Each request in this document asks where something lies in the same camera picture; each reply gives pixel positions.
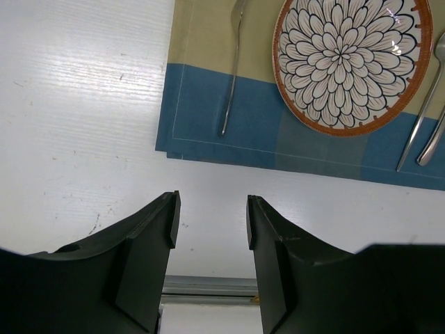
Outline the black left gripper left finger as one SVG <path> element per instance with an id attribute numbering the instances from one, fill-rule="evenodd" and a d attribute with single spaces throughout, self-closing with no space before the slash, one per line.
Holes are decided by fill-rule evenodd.
<path id="1" fill-rule="evenodd" d="M 2 333 L 156 333 L 180 195 L 53 253 L 1 251 Z"/>

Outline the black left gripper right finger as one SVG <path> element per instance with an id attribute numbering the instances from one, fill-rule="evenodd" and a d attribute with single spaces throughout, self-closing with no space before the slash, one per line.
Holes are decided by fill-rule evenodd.
<path id="1" fill-rule="evenodd" d="M 248 196 L 265 333 L 443 333 L 444 247 L 332 246 Z"/>

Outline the blue beige checked placemat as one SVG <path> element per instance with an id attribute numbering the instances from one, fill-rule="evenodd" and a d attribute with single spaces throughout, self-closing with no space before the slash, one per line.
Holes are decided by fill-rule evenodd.
<path id="1" fill-rule="evenodd" d="M 388 125 L 355 137 L 315 132 L 285 105 L 272 66 L 273 29 L 281 1 L 249 1 L 243 18 L 238 79 L 227 133 L 220 117 L 230 83 L 232 1 L 175 3 L 156 149 L 168 157 L 269 168 L 421 189 L 444 189 L 444 147 L 416 164 L 441 108 L 439 88 L 400 170 L 398 158 L 437 69 Z"/>

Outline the silver table knife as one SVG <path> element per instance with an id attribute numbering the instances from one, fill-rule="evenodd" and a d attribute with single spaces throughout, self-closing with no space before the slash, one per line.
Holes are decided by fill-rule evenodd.
<path id="1" fill-rule="evenodd" d="M 437 125 L 430 136 L 426 146 L 424 147 L 421 154 L 418 156 L 416 162 L 420 166 L 425 166 L 432 159 L 432 156 L 439 145 L 439 141 L 444 133 L 444 117 L 445 117 L 445 107 L 442 109 L 441 115 L 437 122 Z"/>

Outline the silver spoon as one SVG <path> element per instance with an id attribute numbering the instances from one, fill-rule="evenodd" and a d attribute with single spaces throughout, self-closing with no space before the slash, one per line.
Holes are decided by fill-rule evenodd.
<path id="1" fill-rule="evenodd" d="M 444 70 L 443 70 L 443 66 L 444 66 L 444 33 L 440 36 L 439 40 L 437 41 L 437 43 L 435 45 L 434 56 L 439 61 L 439 67 L 436 71 L 435 78 L 429 88 L 428 94 L 426 95 L 426 97 L 423 101 L 423 104 L 422 104 L 420 112 L 417 116 L 416 122 L 414 123 L 414 126 L 410 132 L 408 139 L 407 139 L 407 142 L 403 149 L 403 153 L 400 156 L 398 165 L 396 167 L 397 172 L 401 171 L 401 168 L 403 167 L 403 164 L 405 163 L 405 160 L 411 150 L 412 144 L 414 143 L 414 140 L 416 138 L 417 132 L 419 131 L 421 124 L 423 122 L 423 119 L 425 118 L 426 111 L 428 110 L 432 96 L 434 95 L 437 85 L 442 77 L 443 72 L 444 72 Z"/>

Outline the silver fork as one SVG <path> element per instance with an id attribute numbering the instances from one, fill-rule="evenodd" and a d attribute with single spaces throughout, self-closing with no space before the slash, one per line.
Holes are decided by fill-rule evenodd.
<path id="1" fill-rule="evenodd" d="M 229 90 L 227 93 L 227 99 L 225 104 L 225 112 L 223 113 L 221 119 L 221 125 L 219 130 L 219 136 L 223 137 L 227 131 L 227 126 L 229 122 L 229 115 L 232 107 L 234 89 L 236 85 L 236 78 L 238 72 L 238 59 L 240 53 L 240 39 L 241 39 L 241 27 L 243 22 L 243 16 L 245 12 L 247 0 L 236 0 L 231 13 L 231 23 L 234 33 L 234 52 L 232 57 L 232 68 L 231 68 L 231 79 L 229 83 Z"/>

